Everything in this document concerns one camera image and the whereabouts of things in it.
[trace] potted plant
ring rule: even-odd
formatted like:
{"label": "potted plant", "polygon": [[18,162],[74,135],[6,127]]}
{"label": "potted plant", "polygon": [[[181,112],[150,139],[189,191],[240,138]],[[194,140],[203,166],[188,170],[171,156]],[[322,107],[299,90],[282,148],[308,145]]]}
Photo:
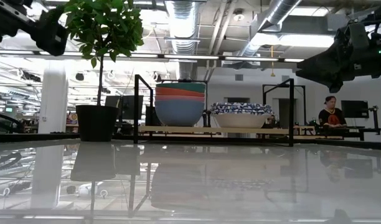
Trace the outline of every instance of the potted plant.
{"label": "potted plant", "polygon": [[103,61],[116,61],[119,54],[131,56],[143,45],[140,9],[133,0],[70,0],[64,5],[70,38],[79,42],[83,58],[95,68],[99,63],[97,105],[78,105],[78,125],[82,141],[110,141],[118,108],[101,105]]}

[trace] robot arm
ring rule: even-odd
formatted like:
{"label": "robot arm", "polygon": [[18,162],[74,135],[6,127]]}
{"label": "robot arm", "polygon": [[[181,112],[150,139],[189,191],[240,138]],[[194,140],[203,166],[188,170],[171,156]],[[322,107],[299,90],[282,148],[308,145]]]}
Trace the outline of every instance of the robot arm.
{"label": "robot arm", "polygon": [[14,37],[21,29],[30,34],[38,48],[54,56],[65,52],[67,31],[58,21],[64,13],[63,7],[57,7],[49,12],[42,12],[38,21],[27,17],[26,8],[32,0],[0,0],[0,42],[4,35]]}
{"label": "robot arm", "polygon": [[[365,26],[376,25],[370,38]],[[297,63],[296,75],[329,87],[337,93],[343,81],[356,76],[381,76],[381,7],[363,21],[350,21],[337,31],[334,43],[324,52]]]}

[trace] doorway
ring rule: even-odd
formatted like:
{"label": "doorway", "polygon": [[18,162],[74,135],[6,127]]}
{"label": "doorway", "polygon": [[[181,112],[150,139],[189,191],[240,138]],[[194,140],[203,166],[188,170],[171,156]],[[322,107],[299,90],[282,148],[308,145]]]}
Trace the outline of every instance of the doorway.
{"label": "doorway", "polygon": [[[294,99],[294,121],[297,118],[297,100]],[[282,128],[289,128],[290,99],[279,99],[279,122]]]}

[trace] plant stem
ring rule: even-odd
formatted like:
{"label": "plant stem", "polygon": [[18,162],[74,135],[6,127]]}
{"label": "plant stem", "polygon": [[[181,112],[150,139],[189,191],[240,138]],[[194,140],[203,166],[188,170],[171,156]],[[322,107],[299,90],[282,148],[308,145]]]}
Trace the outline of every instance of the plant stem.
{"label": "plant stem", "polygon": [[99,68],[98,99],[97,99],[97,102],[96,102],[96,105],[98,105],[98,106],[101,105],[102,78],[103,78],[103,55],[101,56],[100,62],[101,62],[101,66],[100,66],[100,68]]}

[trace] blue bowl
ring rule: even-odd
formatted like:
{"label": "blue bowl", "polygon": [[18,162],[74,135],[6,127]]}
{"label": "blue bowl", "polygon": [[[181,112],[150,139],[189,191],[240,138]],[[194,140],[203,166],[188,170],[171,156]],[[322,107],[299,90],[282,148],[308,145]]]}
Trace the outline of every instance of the blue bowl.
{"label": "blue bowl", "polygon": [[204,102],[163,100],[154,103],[159,120],[167,126],[190,127],[202,117]]}

